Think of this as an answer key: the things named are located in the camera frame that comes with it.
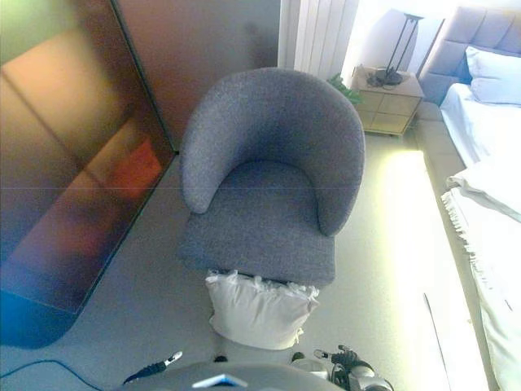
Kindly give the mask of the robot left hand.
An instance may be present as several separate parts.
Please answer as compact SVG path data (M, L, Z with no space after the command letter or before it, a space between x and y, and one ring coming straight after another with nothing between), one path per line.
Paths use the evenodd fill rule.
M132 374L131 376L127 377L124 380L123 384L128 384L137 379L159 374L165 371L168 366L178 361L182 357L182 355L182 351L177 351L176 353L174 353L169 358L166 358L163 361L152 363L151 365L148 365L143 369L137 371L136 373Z

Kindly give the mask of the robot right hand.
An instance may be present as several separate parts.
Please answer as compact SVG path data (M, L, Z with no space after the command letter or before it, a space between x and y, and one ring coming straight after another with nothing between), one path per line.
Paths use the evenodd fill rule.
M338 345L338 353L326 352L323 349L315 349L313 355L319 359L325 359L333 364L331 370L331 380L334 379L336 373L340 373L341 377L345 377L354 367L365 366L366 362L361 360L358 354L345 345Z

